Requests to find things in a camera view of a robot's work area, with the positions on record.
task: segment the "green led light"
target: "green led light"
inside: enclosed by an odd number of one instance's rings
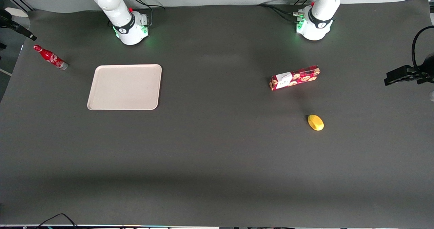
[[[113,30],[114,30],[115,33],[116,33],[116,37],[119,38],[118,32],[116,31],[115,27],[113,27]]]

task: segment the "red cookie box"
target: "red cookie box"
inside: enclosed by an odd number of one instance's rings
[[[284,87],[290,87],[300,83],[316,80],[316,77],[321,71],[317,65],[302,68],[299,70],[275,75],[270,80],[270,88],[272,91]]]

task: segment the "bottle cap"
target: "bottle cap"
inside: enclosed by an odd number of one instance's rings
[[[40,45],[37,45],[37,44],[33,46],[33,49],[37,50],[38,52],[42,51],[42,47]]]

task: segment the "white label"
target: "white label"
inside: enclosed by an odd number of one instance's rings
[[[277,85],[276,85],[276,89],[282,88],[282,87],[287,87],[291,80],[293,79],[293,75],[291,74],[291,72],[288,73],[283,73],[283,74],[279,74],[276,75],[277,78]]]

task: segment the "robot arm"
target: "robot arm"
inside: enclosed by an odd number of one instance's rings
[[[135,45],[148,36],[147,16],[127,8],[124,0],[94,0],[113,24],[116,36]]]
[[[341,0],[315,0],[315,5],[300,9],[294,13],[294,16],[299,16],[296,32],[309,40],[322,39],[330,31],[332,17],[340,4]]]

